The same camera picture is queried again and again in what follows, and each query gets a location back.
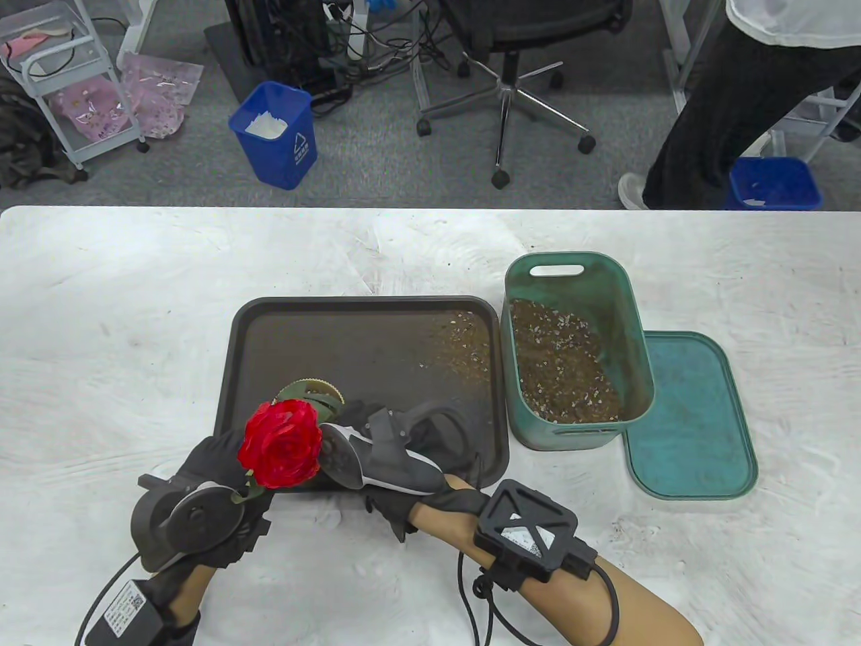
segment hand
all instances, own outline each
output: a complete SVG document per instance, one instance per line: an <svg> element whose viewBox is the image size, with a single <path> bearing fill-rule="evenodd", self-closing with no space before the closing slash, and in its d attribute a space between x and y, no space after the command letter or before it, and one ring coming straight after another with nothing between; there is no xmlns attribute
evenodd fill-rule
<svg viewBox="0 0 861 646"><path fill-rule="evenodd" d="M218 438L204 438L192 449L177 474L217 482L236 489L241 494L247 493L248 479L245 476L245 468L237 459L244 437L244 431L239 429ZM263 518L263 514L269 510L273 493L267 491L242 503L245 505L242 522L227 540L206 552L185 556L149 581L143 581L144 594L157 608L166 611L195 568L226 568L237 562L246 551L254 547L257 538L269 529L269 521Z"/></svg>
<svg viewBox="0 0 861 646"><path fill-rule="evenodd" d="M235 430L218 438L204 438L192 449L177 474L217 482L246 494L248 477L245 467L237 459L244 437L244 431ZM269 529L269 521L263 519L263 514L269 510L273 494L274 491L268 490L242 503L245 514L237 530L224 543L187 558L195 564L210 568L226 568L238 561L247 550L253 548L257 538Z"/></svg>
<svg viewBox="0 0 861 646"><path fill-rule="evenodd" d="M368 418L379 411L384 406L382 404L365 403L363 401L348 401L341 413L338 415L338 423L344 426L352 426L359 432L362 432L365 425L368 423ZM433 423L429 420L425 422L427 425ZM410 449L415 450L421 455L428 457L437 464L445 468L449 465L454 465L458 456L452 454L452 451L445 447L442 443L434 442L433 438L438 435L434 432L420 432L417 435L422 438L419 445L411 445ZM468 485L463 480L455 476L446 476L451 482L459 482L466 488ZM453 487L439 494L425 496L424 498L403 494L392 489L383 487L367 486L362 489L362 494L365 496L365 508L368 513L372 513L375 509L380 512L389 524L392 526L394 535L402 543L406 540L407 534L413 534L416 530L415 526L410 522L414 507L423 502L428 506L433 506L437 509L445 509L450 511L460 511L466 506L463 511L480 509L483 506L486 496L480 492L473 490L472 494L464 496L456 494L455 491L460 488Z"/></svg>
<svg viewBox="0 0 861 646"><path fill-rule="evenodd" d="M445 480L449 484L448 490L424 498L402 494L382 487L365 487L362 489L362 493L365 495L365 508L368 513L372 513L375 509L380 512L382 517L392 526L394 535L402 543L406 540L406 534L413 534L417 531L416 525L432 536L451 542L446 538L447 532L458 527L455 524L446 526L444 522L441 522L439 513L423 513L426 508L429 507L439 512L469 513L477 516L490 499L486 494L476 491L456 475L447 474ZM449 515L443 514L443 518L449 518Z"/></svg>

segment chair base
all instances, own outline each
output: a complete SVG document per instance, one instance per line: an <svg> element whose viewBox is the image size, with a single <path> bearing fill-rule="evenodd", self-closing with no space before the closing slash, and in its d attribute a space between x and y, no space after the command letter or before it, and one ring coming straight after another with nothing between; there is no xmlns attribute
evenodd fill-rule
<svg viewBox="0 0 861 646"><path fill-rule="evenodd" d="M422 109L422 118L418 122L421 125L417 126L418 134L420 136L425 136L426 134L431 133L431 126L430 122L428 121L429 119L443 116L448 112L454 112L458 109L466 108L473 103L482 101L492 96L497 97L500 104L499 141L496 149L496 162L494 165L494 173L491 180L493 186L495 186L497 189L503 189L511 181L511 178L509 177L508 173L503 170L502 165L503 153L505 151L505 135L508 130L508 117L511 113L512 106L523 109L526 112L532 114L534 117L549 118L551 121L554 121L562 125L563 127L570 128L574 132L582 134L577 148L580 152L584 154L589 154L590 152L592 152L592 150L594 150L595 148L596 143L595 138L589 134L589 128L582 125L581 123L576 122L574 119L572 119L565 113L554 108L552 105L543 101L541 98L532 94L532 92L524 89L520 85L521 81L526 78L533 78L547 71L556 70L556 68L562 66L562 62L558 61L550 65L545 65L544 67L541 67L537 70L530 71L518 76L517 64L519 62L519 59L520 52L506 53L503 60L502 73L497 74L494 70L492 70L484 63L480 63L477 60L469 58L469 56L464 52L463 61L461 65L458 66L458 76L462 76L461 67L466 64L467 66L474 66L482 70L487 75L492 77L496 81L496 84L487 87L484 90L469 92L468 94L456 96L455 98L449 99L448 101L443 101L441 103L437 103L436 105L431 105L425 109ZM552 85L561 85L561 74L559 74L559 72L554 73L554 82L552 83Z"/></svg>

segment artificial rose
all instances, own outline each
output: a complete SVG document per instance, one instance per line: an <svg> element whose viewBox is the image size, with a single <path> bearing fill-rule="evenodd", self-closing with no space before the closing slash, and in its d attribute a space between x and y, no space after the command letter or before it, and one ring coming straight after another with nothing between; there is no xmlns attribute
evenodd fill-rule
<svg viewBox="0 0 861 646"><path fill-rule="evenodd" d="M245 425L239 461L261 487L295 487L319 471L323 436L307 401L266 402Z"/></svg>

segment black tray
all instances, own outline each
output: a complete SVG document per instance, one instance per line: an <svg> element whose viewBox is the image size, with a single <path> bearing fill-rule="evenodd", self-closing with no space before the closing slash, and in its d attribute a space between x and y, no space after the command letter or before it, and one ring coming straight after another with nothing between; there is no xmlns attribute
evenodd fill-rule
<svg viewBox="0 0 861 646"><path fill-rule="evenodd" d="M446 362L449 343L460 348L460 340L466 340L452 334L461 329L459 315L485 328L488 350L478 367L457 362L452 369ZM455 326L448 328L451 322ZM489 363L486 370L483 363ZM233 319L214 434L245 426L262 402L307 377L331 382L347 400L376 401L397 410L428 400L453 403L466 415L481 456L481 485L496 482L508 466L499 319L479 298L260 298L247 303ZM289 491L336 488L328 478L317 477Z"/></svg>

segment soil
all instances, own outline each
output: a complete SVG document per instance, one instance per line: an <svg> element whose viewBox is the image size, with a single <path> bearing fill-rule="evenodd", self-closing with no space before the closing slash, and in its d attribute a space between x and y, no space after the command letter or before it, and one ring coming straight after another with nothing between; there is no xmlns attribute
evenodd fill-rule
<svg viewBox="0 0 861 646"><path fill-rule="evenodd" d="M438 327L435 323L434 328L430 360L452 370L466 383L487 385L490 335L484 321L472 312L447 312L439 315Z"/></svg>
<svg viewBox="0 0 861 646"><path fill-rule="evenodd" d="M536 415L555 424L619 420L619 395L598 362L598 335L586 321L516 299L511 323L520 390Z"/></svg>

